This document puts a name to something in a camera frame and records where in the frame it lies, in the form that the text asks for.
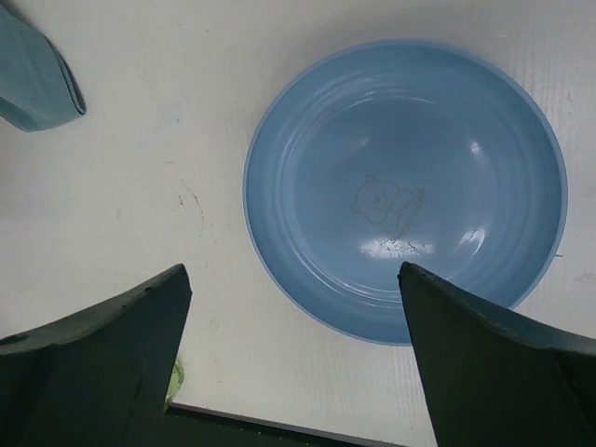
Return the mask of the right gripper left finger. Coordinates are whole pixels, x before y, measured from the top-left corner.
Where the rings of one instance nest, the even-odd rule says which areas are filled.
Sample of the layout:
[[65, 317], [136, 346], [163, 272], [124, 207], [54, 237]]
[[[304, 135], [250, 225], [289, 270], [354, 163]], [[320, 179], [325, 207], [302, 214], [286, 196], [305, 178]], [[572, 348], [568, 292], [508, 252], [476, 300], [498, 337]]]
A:
[[157, 446], [192, 291], [176, 264], [1, 341], [4, 446]]

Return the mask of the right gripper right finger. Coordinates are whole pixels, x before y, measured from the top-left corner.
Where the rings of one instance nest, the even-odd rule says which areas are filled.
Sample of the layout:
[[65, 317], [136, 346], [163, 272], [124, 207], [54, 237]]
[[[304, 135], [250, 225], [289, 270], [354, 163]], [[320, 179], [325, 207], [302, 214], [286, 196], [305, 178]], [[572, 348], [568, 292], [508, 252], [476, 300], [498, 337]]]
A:
[[399, 285], [440, 446], [592, 446], [595, 341], [403, 263]]

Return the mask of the blue-grey cloth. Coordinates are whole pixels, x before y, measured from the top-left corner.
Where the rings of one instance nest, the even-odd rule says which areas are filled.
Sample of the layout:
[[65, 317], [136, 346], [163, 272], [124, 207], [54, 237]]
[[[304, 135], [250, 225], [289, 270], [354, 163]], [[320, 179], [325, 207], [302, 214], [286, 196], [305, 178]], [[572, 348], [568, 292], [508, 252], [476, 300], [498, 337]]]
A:
[[70, 67], [46, 38], [1, 8], [1, 117], [25, 132], [54, 129], [86, 114]]

